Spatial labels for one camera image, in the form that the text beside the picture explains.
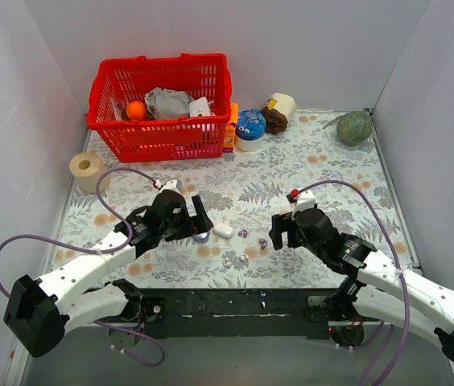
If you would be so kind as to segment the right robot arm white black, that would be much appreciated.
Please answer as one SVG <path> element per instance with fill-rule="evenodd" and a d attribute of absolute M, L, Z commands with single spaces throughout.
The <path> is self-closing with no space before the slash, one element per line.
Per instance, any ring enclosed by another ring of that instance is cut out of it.
<path fill-rule="evenodd" d="M 439 346 L 454 363 L 454 290 L 396 268 L 371 243 L 338 232 L 316 207 L 272 216 L 269 236 L 275 249 L 305 248 L 347 277 L 333 300 L 340 318 L 408 322 L 410 332 Z"/>

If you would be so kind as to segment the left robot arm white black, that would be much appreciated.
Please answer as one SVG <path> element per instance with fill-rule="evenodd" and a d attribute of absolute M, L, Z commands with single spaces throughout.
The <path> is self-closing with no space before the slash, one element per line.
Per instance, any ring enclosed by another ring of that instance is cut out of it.
<path fill-rule="evenodd" d="M 37 358 L 79 326 L 113 316 L 125 322 L 135 320 L 143 310 L 142 294 L 135 285 L 120 279 L 100 290 L 91 287 L 161 241 L 210 231 L 213 223 L 200 197 L 193 196 L 192 204 L 193 215 L 179 192 L 163 189 L 151 205 L 133 210 L 89 253 L 36 279 L 22 276 L 10 292 L 5 324 Z"/>

